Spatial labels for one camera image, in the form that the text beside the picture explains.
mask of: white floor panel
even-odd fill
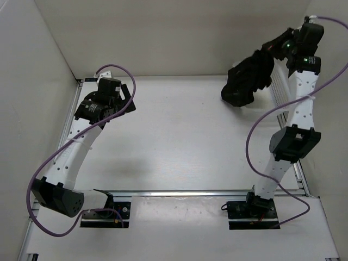
[[[127,83],[129,78],[119,77]],[[93,144],[77,189],[248,190],[258,177],[245,158],[246,136],[260,114],[220,99],[225,76],[137,77],[136,111],[108,123]],[[96,90],[84,83],[80,101]],[[252,137],[251,159],[263,171],[275,117]],[[293,168],[283,186],[297,189]]]
[[[37,228],[28,253],[39,261],[55,260],[220,260],[324,261],[338,257],[320,200],[304,198],[311,211],[281,229],[228,230],[223,197],[132,198],[128,229],[76,228],[64,238],[50,237]],[[281,220],[304,210],[289,197],[275,198]],[[73,220],[41,209],[39,220],[55,232],[67,230]]]

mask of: crumpled black garment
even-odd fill
[[[222,99],[235,107],[252,103],[254,92],[271,85],[273,68],[271,53],[263,49],[256,50],[251,57],[228,71],[227,84],[221,91]]]

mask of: wall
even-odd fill
[[[312,0],[308,15],[339,18],[348,23],[348,1]],[[348,62],[348,31],[329,21],[317,55],[322,58],[319,84],[329,80]],[[313,195],[319,195],[342,260],[348,260],[348,72],[316,95],[315,129],[320,143],[302,162]]]
[[[0,260],[16,260],[31,175],[56,148],[76,82],[33,1],[0,1]]]
[[[226,74],[261,44],[298,26],[310,2],[35,1],[77,78],[108,63],[136,76]]]

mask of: purple cable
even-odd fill
[[[329,21],[333,21],[333,22],[339,23],[340,25],[344,26],[344,27],[348,30],[348,25],[347,25],[346,23],[344,23],[344,22],[338,20],[338,19],[330,18],[330,17],[324,17],[324,16],[318,16],[317,18],[323,19],[323,20],[329,20]],[[313,96],[314,94],[316,94],[318,91],[322,90],[323,88],[325,88],[326,86],[328,86],[330,83],[332,83],[334,80],[336,80],[347,68],[348,68],[348,63],[347,63],[347,64],[343,67],[343,69],[340,70],[332,79],[328,80],[328,81],[327,81],[325,84],[323,84],[321,87],[319,87],[319,88],[315,89],[314,91],[312,91],[310,94],[308,94],[308,96],[299,98],[299,99],[294,100],[294,101],[291,101],[291,102],[287,102],[287,103],[285,103],[285,104],[283,104],[283,105],[280,105],[280,106],[278,106],[278,107],[275,107],[274,109],[271,109],[270,111],[268,111],[267,113],[265,113],[264,115],[262,115],[262,116],[254,123],[254,125],[251,127],[251,129],[250,129],[250,131],[249,131],[249,134],[248,134],[248,136],[247,136],[247,138],[246,138],[246,144],[245,144],[245,156],[246,156],[246,160],[248,161],[248,164],[249,164],[250,168],[251,168],[256,174],[258,174],[258,175],[260,175],[260,176],[262,176],[262,177],[269,178],[269,179],[273,180],[274,182],[276,182],[276,183],[278,184],[278,186],[279,186],[286,194],[288,194],[289,196],[293,197],[294,199],[296,199],[296,200],[302,202],[303,204],[305,204],[305,205],[307,206],[307,209],[306,209],[304,212],[302,212],[302,213],[300,213],[300,214],[298,214],[298,215],[296,215],[296,216],[293,216],[293,217],[291,217],[291,218],[289,218],[289,219],[286,219],[286,220],[280,222],[279,224],[273,226],[272,228],[278,227],[278,226],[280,226],[280,225],[282,225],[282,224],[284,224],[284,223],[287,223],[287,222],[289,222],[289,221],[291,221],[291,220],[297,219],[297,218],[299,218],[300,216],[303,216],[303,215],[307,214],[307,213],[310,211],[310,205],[309,205],[306,201],[304,201],[304,200],[300,199],[299,197],[297,197],[297,196],[291,194],[287,189],[285,189],[285,188],[280,184],[280,182],[279,182],[277,179],[275,179],[275,178],[273,178],[273,177],[270,177],[270,176],[268,176],[268,175],[262,174],[261,172],[259,172],[259,171],[252,165],[252,163],[251,163],[251,161],[250,161],[250,155],[249,155],[249,143],[250,143],[251,135],[252,135],[253,131],[255,130],[256,126],[257,126],[264,118],[266,118],[268,115],[270,115],[271,113],[273,113],[274,111],[276,111],[276,110],[278,110],[278,109],[287,107],[287,106],[292,105],[292,104],[297,103],[297,102],[302,102],[302,101],[304,101],[304,100],[310,98],[311,96]]]
[[[107,65],[104,65],[104,66],[100,67],[100,68],[98,69],[98,71],[96,71],[96,74],[98,74],[102,69],[104,69],[104,68],[106,68],[106,67],[116,67],[116,68],[121,69],[122,71],[124,71],[126,74],[128,74],[129,77],[130,77],[130,79],[132,80],[132,83],[133,83],[133,93],[132,93],[132,95],[130,96],[129,101],[125,104],[125,106],[124,106],[120,111],[118,111],[118,112],[115,113],[115,114],[110,115],[109,117],[106,117],[105,119],[103,119],[103,120],[101,120],[101,121],[99,121],[99,122],[97,122],[97,123],[95,123],[95,124],[93,124],[93,125],[91,125],[91,126],[89,126],[88,128],[86,128],[86,129],[84,129],[83,131],[79,132],[76,136],[74,136],[73,139],[77,139],[78,137],[80,137],[81,135],[85,134],[85,133],[86,133],[87,131],[89,131],[90,129],[93,129],[93,128],[95,128],[95,127],[97,127],[97,126],[99,126],[99,125],[101,125],[101,124],[103,124],[103,123],[106,123],[106,122],[108,122],[108,121],[110,121],[110,120],[112,120],[112,119],[114,119],[114,118],[120,116],[122,113],[125,112],[125,110],[126,110],[126,109],[128,108],[128,106],[131,104],[131,102],[132,102],[132,100],[133,100],[133,98],[134,98],[135,91],[136,91],[136,84],[135,84],[135,79],[134,79],[133,75],[132,75],[127,69],[123,68],[122,66],[115,65],[115,64],[107,64]],[[46,159],[46,160],[40,165],[40,167],[35,171],[35,173],[33,174],[32,178],[31,178],[31,180],[30,180],[30,182],[29,182],[28,189],[27,189],[27,194],[26,194],[27,210],[28,210],[28,213],[29,213],[30,218],[33,220],[33,222],[34,222],[42,231],[44,231],[45,233],[47,233],[47,234],[49,234],[49,235],[51,235],[51,236],[53,236],[53,237],[58,237],[58,238],[59,238],[59,237],[64,237],[65,235],[68,235],[68,234],[76,227],[76,224],[77,224],[79,218],[81,217],[81,215],[82,215],[83,213],[87,212],[88,210],[82,210],[82,211],[78,214],[78,216],[77,216],[77,218],[76,218],[74,224],[72,225],[72,227],[71,227],[68,231],[66,231],[65,233],[62,233],[62,234],[57,234],[57,233],[54,233],[54,232],[52,232],[52,231],[49,231],[47,228],[45,228],[45,227],[38,221],[38,219],[35,217],[34,212],[33,212],[33,210],[32,210],[32,207],[31,207],[31,204],[30,204],[30,191],[31,191],[31,189],[32,189],[34,180],[35,180],[35,178],[38,176],[38,174],[40,173],[40,171],[41,171],[52,159],[54,159],[55,156],[57,156],[60,152],[62,152],[63,150],[65,150],[67,147],[69,147],[69,146],[74,142],[73,139],[72,139],[72,140],[69,140],[66,144],[64,144],[60,149],[58,149],[58,150],[57,150],[56,152],[54,152],[51,156],[49,156],[48,159]],[[116,215],[118,215],[118,217],[119,217],[120,220],[121,220],[122,227],[124,227],[124,226],[123,226],[122,217],[120,216],[120,213],[118,213],[115,209],[111,209],[111,208],[106,208],[106,209],[98,208],[98,209],[91,209],[91,210],[92,210],[92,211],[96,211],[96,212],[98,212],[98,211],[105,211],[105,210],[106,210],[106,211],[112,211],[112,212],[116,213]]]

